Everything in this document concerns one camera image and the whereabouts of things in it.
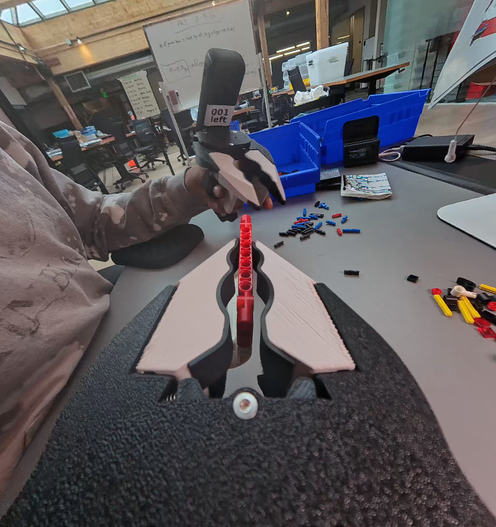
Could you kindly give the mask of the dark flat box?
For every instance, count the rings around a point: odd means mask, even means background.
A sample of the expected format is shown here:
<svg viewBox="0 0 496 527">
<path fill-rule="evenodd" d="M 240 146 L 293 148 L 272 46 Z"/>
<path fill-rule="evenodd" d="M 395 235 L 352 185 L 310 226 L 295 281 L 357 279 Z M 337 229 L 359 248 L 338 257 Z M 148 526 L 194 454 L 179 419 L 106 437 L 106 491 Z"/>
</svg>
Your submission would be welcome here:
<svg viewBox="0 0 496 527">
<path fill-rule="evenodd" d="M 320 181 L 316 183 L 316 191 L 341 189 L 342 175 L 339 168 L 331 168 L 320 172 Z"/>
</svg>

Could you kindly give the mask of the black wrist rest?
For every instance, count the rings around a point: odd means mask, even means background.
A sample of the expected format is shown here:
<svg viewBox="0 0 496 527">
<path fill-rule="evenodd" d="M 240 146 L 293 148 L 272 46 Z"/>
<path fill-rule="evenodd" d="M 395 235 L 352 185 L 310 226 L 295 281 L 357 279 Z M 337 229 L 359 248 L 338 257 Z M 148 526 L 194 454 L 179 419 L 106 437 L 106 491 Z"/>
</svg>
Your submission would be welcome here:
<svg viewBox="0 0 496 527">
<path fill-rule="evenodd" d="M 114 251 L 111 259 L 115 265 L 125 267 L 164 269 L 185 259 L 203 239 L 199 226 L 180 225 L 154 239 Z"/>
</svg>

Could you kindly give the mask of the paper flipchart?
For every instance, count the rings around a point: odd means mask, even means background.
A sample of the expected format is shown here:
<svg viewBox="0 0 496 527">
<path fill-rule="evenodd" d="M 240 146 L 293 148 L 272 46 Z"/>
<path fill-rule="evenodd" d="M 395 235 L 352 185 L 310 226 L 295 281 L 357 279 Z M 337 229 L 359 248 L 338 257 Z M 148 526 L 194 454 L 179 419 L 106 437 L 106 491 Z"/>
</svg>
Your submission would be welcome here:
<svg viewBox="0 0 496 527">
<path fill-rule="evenodd" d="M 136 120 L 157 117 L 161 114 L 147 73 L 140 70 L 118 78 L 133 109 Z"/>
</svg>

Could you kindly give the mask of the whiteboard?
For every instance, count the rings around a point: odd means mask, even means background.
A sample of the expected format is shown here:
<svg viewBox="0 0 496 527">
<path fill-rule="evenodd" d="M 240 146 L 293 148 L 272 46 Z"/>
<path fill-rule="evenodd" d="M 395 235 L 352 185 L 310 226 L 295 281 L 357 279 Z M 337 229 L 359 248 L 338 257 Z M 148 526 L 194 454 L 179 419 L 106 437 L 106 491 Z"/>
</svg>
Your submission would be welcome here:
<svg viewBox="0 0 496 527">
<path fill-rule="evenodd" d="M 245 62 L 240 93 L 263 87 L 250 1 L 229 1 L 143 27 L 174 113 L 198 106 L 206 52 L 237 51 Z"/>
</svg>

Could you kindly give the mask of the black power adapter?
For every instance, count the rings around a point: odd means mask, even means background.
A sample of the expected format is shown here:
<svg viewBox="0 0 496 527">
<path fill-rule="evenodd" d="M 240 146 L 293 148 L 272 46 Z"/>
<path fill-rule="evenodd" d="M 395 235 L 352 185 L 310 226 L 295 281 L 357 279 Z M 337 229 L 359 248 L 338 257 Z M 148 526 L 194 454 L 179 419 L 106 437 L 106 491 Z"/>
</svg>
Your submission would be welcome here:
<svg viewBox="0 0 496 527">
<path fill-rule="evenodd" d="M 444 161 L 450 141 L 454 135 L 423 135 L 414 138 L 402 148 L 403 161 Z M 474 134 L 459 134 L 457 137 L 456 160 L 460 161 L 474 143 Z"/>
</svg>

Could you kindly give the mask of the printed instruction sheet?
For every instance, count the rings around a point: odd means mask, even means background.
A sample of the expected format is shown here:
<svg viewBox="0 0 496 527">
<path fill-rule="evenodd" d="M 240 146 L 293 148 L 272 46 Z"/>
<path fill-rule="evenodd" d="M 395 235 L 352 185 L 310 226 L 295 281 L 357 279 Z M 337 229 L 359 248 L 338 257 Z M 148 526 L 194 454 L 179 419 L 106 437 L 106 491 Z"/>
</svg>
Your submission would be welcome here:
<svg viewBox="0 0 496 527">
<path fill-rule="evenodd" d="M 496 63 L 496 1 L 474 1 L 438 77 L 429 109 L 471 75 L 493 63 Z"/>
</svg>

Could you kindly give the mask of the black plastic case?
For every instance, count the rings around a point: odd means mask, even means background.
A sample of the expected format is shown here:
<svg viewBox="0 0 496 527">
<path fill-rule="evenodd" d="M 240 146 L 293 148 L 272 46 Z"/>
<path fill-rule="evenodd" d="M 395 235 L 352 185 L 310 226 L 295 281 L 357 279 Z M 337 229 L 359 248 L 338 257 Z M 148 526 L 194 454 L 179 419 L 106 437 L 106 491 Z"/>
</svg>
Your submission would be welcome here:
<svg viewBox="0 0 496 527">
<path fill-rule="evenodd" d="M 368 166 L 379 159 L 379 116 L 347 121 L 342 128 L 344 168 Z"/>
</svg>

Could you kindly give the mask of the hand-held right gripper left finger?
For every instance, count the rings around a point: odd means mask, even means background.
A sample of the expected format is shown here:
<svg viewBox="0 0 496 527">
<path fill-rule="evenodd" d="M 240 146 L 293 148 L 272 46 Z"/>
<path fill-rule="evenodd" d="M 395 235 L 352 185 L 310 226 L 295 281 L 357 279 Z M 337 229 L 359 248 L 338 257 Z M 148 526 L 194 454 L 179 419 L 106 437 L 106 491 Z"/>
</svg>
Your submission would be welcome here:
<svg viewBox="0 0 496 527">
<path fill-rule="evenodd" d="M 138 374 L 195 379 L 210 397 L 224 395 L 233 358 L 227 306 L 238 259 L 235 238 L 179 280 L 137 359 Z"/>
</svg>

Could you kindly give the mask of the person's torso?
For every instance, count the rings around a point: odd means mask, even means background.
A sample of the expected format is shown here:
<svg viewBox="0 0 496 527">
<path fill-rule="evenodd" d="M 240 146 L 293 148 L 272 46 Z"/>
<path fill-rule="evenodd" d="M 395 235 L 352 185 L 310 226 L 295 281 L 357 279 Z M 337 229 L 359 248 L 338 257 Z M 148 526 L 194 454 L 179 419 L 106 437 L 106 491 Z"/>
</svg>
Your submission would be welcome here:
<svg viewBox="0 0 496 527">
<path fill-rule="evenodd" d="M 0 121 L 0 500 L 108 310 L 79 223 L 104 198 Z"/>
</svg>

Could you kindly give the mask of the large blue storage bin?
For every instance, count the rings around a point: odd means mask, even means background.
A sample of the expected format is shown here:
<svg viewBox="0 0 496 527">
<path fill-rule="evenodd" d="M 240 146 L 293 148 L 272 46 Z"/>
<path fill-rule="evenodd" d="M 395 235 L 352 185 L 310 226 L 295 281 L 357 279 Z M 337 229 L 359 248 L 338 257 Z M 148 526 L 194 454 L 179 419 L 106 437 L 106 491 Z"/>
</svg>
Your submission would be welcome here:
<svg viewBox="0 0 496 527">
<path fill-rule="evenodd" d="M 381 147 L 412 138 L 429 91 L 417 89 L 376 94 L 364 100 L 355 99 L 296 116 L 292 122 L 303 122 L 319 136 L 322 166 L 340 163 L 343 160 L 343 127 L 346 122 L 378 116 L 377 137 Z"/>
</svg>

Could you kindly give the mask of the white storage boxes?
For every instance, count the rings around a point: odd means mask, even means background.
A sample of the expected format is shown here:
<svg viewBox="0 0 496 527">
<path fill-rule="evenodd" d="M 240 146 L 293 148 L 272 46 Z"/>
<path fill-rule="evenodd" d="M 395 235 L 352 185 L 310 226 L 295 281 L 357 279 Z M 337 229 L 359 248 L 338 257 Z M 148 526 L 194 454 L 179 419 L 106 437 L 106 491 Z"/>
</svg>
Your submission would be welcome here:
<svg viewBox="0 0 496 527">
<path fill-rule="evenodd" d="M 310 87 L 335 81 L 344 77 L 348 57 L 348 42 L 293 55 L 282 63 L 283 87 L 291 89 L 289 71 L 299 69 L 300 76 Z"/>
</svg>

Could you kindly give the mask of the person's left forearm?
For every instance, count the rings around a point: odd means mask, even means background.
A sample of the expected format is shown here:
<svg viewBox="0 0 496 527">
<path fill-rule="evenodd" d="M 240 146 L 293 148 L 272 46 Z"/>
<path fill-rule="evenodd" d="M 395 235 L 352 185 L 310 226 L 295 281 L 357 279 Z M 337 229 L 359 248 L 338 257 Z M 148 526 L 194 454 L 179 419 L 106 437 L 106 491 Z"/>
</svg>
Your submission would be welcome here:
<svg viewBox="0 0 496 527">
<path fill-rule="evenodd" d="M 77 203 L 77 229 L 88 259 L 109 255 L 185 225 L 205 211 L 184 184 L 184 173 L 150 181 L 130 193 L 91 192 Z"/>
</svg>

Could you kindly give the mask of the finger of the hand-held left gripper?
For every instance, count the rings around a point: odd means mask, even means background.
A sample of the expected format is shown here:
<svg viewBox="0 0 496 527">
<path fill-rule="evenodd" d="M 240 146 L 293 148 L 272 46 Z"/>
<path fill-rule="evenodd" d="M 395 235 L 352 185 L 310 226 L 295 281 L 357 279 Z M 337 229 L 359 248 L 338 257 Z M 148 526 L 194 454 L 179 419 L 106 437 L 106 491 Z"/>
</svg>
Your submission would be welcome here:
<svg viewBox="0 0 496 527">
<path fill-rule="evenodd" d="M 260 205 L 269 195 L 280 204 L 286 203 L 284 188 L 275 164 L 259 150 L 248 150 L 245 159 L 250 161 L 250 181 Z"/>
<path fill-rule="evenodd" d="M 211 152 L 210 159 L 218 168 L 218 183 L 229 193 L 229 205 L 233 205 L 236 200 L 251 202 L 257 207 L 261 205 L 254 184 L 234 165 L 230 155 Z"/>
</svg>

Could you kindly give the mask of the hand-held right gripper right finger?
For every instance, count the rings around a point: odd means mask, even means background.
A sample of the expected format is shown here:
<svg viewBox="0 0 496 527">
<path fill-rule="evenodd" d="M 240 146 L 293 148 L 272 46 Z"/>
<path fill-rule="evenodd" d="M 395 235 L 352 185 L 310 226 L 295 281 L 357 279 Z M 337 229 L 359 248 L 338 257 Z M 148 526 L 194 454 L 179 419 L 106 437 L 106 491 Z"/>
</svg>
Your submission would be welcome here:
<svg viewBox="0 0 496 527">
<path fill-rule="evenodd" d="M 258 385 L 265 397 L 285 398 L 307 381 L 314 396 L 326 389 L 319 376 L 356 369 L 319 285 L 260 241 L 253 243 L 260 318 Z"/>
</svg>

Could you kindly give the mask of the pile of yellow red black bricks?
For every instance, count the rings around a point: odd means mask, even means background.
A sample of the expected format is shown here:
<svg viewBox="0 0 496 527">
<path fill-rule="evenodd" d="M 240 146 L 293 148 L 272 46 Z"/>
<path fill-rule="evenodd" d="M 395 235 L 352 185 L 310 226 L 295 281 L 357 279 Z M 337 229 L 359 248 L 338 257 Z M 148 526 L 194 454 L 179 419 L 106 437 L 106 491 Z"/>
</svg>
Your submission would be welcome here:
<svg viewBox="0 0 496 527">
<path fill-rule="evenodd" d="M 496 286 L 458 277 L 453 286 L 428 292 L 445 317 L 459 317 L 482 339 L 496 344 Z"/>
</svg>

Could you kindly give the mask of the black desk mat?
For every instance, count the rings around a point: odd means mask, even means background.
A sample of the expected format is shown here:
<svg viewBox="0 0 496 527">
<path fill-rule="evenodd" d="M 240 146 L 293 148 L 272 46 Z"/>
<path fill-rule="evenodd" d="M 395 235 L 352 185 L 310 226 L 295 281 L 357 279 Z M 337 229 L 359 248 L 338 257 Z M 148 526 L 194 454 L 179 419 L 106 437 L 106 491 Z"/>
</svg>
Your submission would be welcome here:
<svg viewBox="0 0 496 527">
<path fill-rule="evenodd" d="M 396 161 L 392 163 L 418 175 L 479 194 L 496 194 L 496 160 L 468 155 L 460 161 Z"/>
</svg>

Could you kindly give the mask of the wooden work table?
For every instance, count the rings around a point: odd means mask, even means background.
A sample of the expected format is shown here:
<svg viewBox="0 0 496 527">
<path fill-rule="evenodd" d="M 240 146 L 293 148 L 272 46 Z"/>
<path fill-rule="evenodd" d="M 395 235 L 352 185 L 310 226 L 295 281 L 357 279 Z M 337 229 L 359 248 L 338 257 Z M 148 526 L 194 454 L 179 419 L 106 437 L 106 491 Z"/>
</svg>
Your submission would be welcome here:
<svg viewBox="0 0 496 527">
<path fill-rule="evenodd" d="M 350 86 L 350 89 L 354 89 L 353 86 L 355 84 L 366 84 L 368 89 L 367 94 L 371 96 L 375 95 L 377 92 L 377 81 L 385 79 L 393 73 L 404 71 L 405 68 L 409 65 L 410 61 L 386 66 L 379 69 L 372 69 L 364 72 L 355 73 L 349 76 L 344 76 L 334 81 L 325 82 L 322 83 L 322 85 L 324 86 L 324 88 L 328 89 L 332 87 L 343 87 L 342 94 L 344 95 L 342 97 L 345 98 L 347 89 L 346 86 Z"/>
</svg>

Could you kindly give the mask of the person's left hand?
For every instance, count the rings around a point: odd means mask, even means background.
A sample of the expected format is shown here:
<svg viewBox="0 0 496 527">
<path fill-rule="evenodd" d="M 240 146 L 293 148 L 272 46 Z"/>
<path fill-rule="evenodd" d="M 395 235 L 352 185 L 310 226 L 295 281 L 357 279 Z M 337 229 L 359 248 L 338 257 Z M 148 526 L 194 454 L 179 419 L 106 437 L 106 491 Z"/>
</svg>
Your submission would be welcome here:
<svg viewBox="0 0 496 527">
<path fill-rule="evenodd" d="M 222 222 L 234 221 L 244 206 L 244 202 L 238 198 L 230 201 L 232 196 L 228 189 L 220 185 L 208 169 L 199 166 L 186 168 L 184 184 L 192 197 L 205 210 L 212 210 Z"/>
</svg>

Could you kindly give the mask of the red beam brick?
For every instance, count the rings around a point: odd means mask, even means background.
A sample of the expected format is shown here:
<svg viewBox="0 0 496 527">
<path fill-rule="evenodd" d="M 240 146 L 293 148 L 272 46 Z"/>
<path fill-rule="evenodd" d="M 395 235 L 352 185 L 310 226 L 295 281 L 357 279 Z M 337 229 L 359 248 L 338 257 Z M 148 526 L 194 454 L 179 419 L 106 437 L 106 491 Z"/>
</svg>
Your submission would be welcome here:
<svg viewBox="0 0 496 527">
<path fill-rule="evenodd" d="M 240 348 L 249 348 L 253 341 L 253 241 L 252 221 L 248 214 L 240 218 L 239 255 L 238 255 L 238 295 L 237 308 L 237 344 Z"/>
</svg>

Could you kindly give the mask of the pile of small connector pins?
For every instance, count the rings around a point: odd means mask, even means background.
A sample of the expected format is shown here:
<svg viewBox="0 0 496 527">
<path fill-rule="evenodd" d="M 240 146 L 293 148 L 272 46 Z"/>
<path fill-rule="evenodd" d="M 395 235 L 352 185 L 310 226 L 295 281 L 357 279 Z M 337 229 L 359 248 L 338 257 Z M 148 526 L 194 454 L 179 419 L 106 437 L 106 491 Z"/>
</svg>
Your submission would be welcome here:
<svg viewBox="0 0 496 527">
<path fill-rule="evenodd" d="M 291 198 L 284 206 L 276 203 L 264 225 L 275 248 L 283 247 L 288 241 L 303 243 L 332 238 L 338 241 L 365 232 L 343 204 L 307 196 Z"/>
</svg>

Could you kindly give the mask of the grey desk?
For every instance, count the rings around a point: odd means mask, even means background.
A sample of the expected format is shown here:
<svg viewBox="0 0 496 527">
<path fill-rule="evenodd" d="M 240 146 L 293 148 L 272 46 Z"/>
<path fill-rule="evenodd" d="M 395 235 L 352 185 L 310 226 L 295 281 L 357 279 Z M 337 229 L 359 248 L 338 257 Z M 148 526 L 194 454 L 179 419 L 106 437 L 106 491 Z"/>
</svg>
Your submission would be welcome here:
<svg viewBox="0 0 496 527">
<path fill-rule="evenodd" d="M 198 399 L 193 381 L 130 373 L 172 285 L 235 236 L 176 266 L 128 268 L 66 392 L 47 450 L 0 526 L 496 526 L 496 344 L 428 290 L 496 286 L 496 251 L 442 223 L 472 192 L 384 168 L 390 200 L 342 203 L 364 234 L 274 251 L 336 295 L 357 371 L 320 375 L 329 399 Z M 264 221 L 258 239 L 273 250 Z M 345 269 L 359 276 L 345 276 Z M 419 276 L 417 283 L 407 276 Z"/>
</svg>

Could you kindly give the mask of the black office chair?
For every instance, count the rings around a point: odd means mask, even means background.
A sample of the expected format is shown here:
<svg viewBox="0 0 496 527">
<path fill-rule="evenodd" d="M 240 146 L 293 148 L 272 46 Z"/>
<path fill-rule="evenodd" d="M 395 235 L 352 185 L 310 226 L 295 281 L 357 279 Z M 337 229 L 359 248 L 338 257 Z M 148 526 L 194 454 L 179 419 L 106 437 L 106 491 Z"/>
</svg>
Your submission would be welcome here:
<svg viewBox="0 0 496 527">
<path fill-rule="evenodd" d="M 109 143 L 109 148 L 113 157 L 113 165 L 120 176 L 114 182 L 114 186 L 119 192 L 125 191 L 133 181 L 146 182 L 145 178 L 147 175 L 139 168 L 135 151 L 127 142 L 126 136 L 122 138 L 113 135 L 112 141 Z M 129 161 L 135 162 L 136 171 L 133 172 L 128 169 L 127 164 Z"/>
<path fill-rule="evenodd" d="M 171 174 L 174 175 L 174 169 L 167 154 L 165 141 L 160 138 L 151 120 L 134 120 L 133 129 L 135 139 L 140 145 L 134 152 L 143 159 L 142 164 L 137 162 L 137 167 L 141 170 L 144 168 L 155 170 L 155 163 L 164 163 L 169 167 Z"/>
</svg>

